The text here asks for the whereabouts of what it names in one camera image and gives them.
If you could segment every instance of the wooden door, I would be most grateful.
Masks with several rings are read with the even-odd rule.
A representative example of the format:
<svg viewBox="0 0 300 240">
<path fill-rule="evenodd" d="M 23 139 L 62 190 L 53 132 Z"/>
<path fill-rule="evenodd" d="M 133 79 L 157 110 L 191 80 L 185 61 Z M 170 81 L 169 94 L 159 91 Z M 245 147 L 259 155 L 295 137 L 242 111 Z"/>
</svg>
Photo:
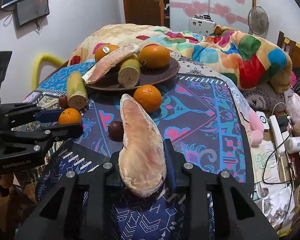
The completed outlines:
<svg viewBox="0 0 300 240">
<path fill-rule="evenodd" d="M 163 0 L 123 0 L 126 23 L 163 26 Z"/>
</svg>

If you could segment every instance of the metal screw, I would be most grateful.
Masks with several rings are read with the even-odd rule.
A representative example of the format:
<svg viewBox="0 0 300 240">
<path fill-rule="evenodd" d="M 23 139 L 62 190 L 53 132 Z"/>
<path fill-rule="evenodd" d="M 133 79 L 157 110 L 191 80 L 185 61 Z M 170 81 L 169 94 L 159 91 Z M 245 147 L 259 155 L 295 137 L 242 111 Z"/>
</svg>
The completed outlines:
<svg viewBox="0 0 300 240">
<path fill-rule="evenodd" d="M 183 166 L 184 166 L 186 169 L 188 169 L 188 170 L 190 170 L 190 169 L 193 168 L 193 164 L 192 164 L 192 163 L 185 163 L 185 164 L 183 164 Z"/>
<path fill-rule="evenodd" d="M 228 171 L 221 171 L 221 176 L 224 177 L 224 178 L 229 178 L 230 173 Z"/>
<path fill-rule="evenodd" d="M 110 168 L 112 167 L 112 163 L 104 163 L 104 164 L 103 164 L 103 167 L 104 167 L 105 169 L 110 169 Z"/>
<path fill-rule="evenodd" d="M 72 178 L 72 177 L 75 176 L 75 172 L 74 172 L 74 171 L 68 171 L 68 172 L 66 173 L 66 176 L 67 176 L 68 178 Z"/>
<path fill-rule="evenodd" d="M 39 145 L 35 145 L 33 147 L 33 150 L 35 150 L 36 152 L 40 151 L 41 147 Z"/>
</svg>

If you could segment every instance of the pink plush toy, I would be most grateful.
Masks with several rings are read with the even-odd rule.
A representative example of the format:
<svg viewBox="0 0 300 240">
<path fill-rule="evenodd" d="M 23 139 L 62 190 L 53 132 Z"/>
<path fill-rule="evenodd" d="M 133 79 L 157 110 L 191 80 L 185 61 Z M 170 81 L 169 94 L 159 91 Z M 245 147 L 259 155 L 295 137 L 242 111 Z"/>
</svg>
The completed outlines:
<svg viewBox="0 0 300 240">
<path fill-rule="evenodd" d="M 257 146 L 263 140 L 263 132 L 265 128 L 263 127 L 263 123 L 261 122 L 259 116 L 252 108 L 250 108 L 249 121 L 250 121 L 250 127 L 252 131 L 251 145 Z"/>
</svg>

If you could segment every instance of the bedsheet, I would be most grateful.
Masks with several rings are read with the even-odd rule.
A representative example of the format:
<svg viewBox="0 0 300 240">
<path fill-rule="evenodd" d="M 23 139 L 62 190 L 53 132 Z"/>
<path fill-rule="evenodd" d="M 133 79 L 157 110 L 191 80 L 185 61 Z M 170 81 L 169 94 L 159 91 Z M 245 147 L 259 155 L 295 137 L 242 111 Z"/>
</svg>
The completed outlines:
<svg viewBox="0 0 300 240">
<path fill-rule="evenodd" d="M 282 49 L 263 38 L 221 26 L 206 37 L 160 26 L 107 25 L 77 47 L 69 65 L 94 58 L 96 49 L 107 43 L 119 47 L 128 43 L 141 48 L 150 44 L 165 46 L 227 76 L 243 90 L 270 81 L 275 92 L 281 93 L 288 90 L 291 81 L 292 62 Z"/>
</svg>

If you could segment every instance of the yellow chair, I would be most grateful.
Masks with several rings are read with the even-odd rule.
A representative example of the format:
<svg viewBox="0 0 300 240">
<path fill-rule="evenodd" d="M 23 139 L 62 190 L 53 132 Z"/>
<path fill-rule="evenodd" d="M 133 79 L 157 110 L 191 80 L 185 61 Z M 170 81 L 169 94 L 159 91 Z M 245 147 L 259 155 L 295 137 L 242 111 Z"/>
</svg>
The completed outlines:
<svg viewBox="0 0 300 240">
<path fill-rule="evenodd" d="M 32 72 L 32 81 L 31 81 L 31 90 L 35 90 L 39 86 L 39 77 L 40 77 L 40 64 L 42 61 L 49 61 L 60 68 L 64 61 L 58 59 L 57 57 L 50 54 L 40 54 L 34 61 L 33 72 Z"/>
</svg>

